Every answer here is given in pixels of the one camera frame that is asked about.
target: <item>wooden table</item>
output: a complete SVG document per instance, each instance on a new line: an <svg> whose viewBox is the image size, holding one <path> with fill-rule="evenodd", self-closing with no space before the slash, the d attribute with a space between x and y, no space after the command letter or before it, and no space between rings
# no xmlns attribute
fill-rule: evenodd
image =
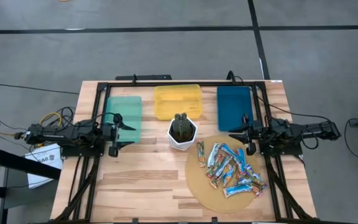
<svg viewBox="0 0 358 224"><path fill-rule="evenodd" d="M270 104L289 110L283 83L262 82L266 84ZM90 119L97 84L98 82L83 82L75 122ZM216 114L216 87L202 86L201 89L203 114L199 119L195 119L199 128L198 139L220 133ZM192 196L186 184L187 153L170 147L166 134L169 121L159 121L154 116L154 87L114 87L111 95L142 97L141 140L138 144L123 148L117 158L109 157L107 153L101 158L91 222L131 222L133 218L139 218L140 222L210 222L211 217L217 217L219 221L234 222L275 220L269 189L264 190L263 196L255 199L240 212L218 213L202 206ZM102 105L103 97L98 114L102 113ZM291 120L290 114L273 107L271 110L274 117ZM267 180L264 159L259 153L256 156L262 178ZM57 217L67 206L76 161L76 157L64 161L51 218ZM289 191L307 213L315 216L303 164L293 156L282 156L282 161ZM78 186L80 169L81 165L74 193ZM278 189L277 192L281 214L285 217L283 198ZM85 215L87 195L86 192L81 204L80 218Z"/></svg>

